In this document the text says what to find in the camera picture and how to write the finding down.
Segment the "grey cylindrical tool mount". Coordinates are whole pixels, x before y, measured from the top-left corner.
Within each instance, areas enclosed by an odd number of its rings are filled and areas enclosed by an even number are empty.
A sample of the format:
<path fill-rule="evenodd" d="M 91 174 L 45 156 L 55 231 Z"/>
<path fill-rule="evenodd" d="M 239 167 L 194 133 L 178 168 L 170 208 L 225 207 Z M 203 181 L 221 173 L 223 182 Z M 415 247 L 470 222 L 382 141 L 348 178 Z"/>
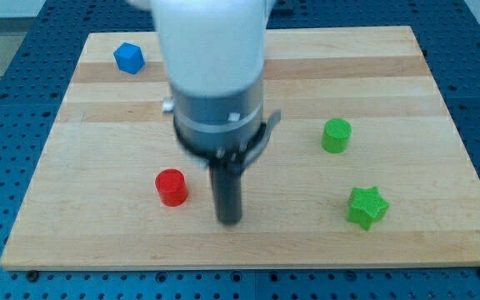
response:
<path fill-rule="evenodd" d="M 262 154 L 274 127 L 277 110 L 263 119 L 263 80 L 217 96 L 195 95 L 171 85 L 173 127 L 178 142 L 212 168 L 241 174 Z"/>

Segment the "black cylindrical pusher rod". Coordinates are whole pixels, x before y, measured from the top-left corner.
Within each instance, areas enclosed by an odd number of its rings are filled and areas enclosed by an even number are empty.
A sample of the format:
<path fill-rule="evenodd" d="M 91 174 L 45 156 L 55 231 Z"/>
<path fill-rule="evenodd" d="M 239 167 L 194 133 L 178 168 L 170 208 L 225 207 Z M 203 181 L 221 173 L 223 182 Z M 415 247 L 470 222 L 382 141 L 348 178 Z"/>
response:
<path fill-rule="evenodd" d="M 209 173 L 217 220 L 227 226 L 237 224 L 243 215 L 241 177 L 224 166 L 211 166 Z"/>

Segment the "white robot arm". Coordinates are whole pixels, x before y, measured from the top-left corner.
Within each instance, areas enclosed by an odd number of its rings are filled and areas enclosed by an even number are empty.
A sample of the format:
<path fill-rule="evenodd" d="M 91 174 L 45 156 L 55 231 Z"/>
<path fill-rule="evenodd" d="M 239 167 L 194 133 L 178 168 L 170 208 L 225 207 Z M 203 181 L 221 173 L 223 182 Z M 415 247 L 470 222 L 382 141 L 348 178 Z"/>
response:
<path fill-rule="evenodd" d="M 273 1 L 130 0 L 157 31 L 178 142 L 209 169 L 217 220 L 243 215 L 241 177 L 281 113 L 263 116 L 266 29 Z"/>

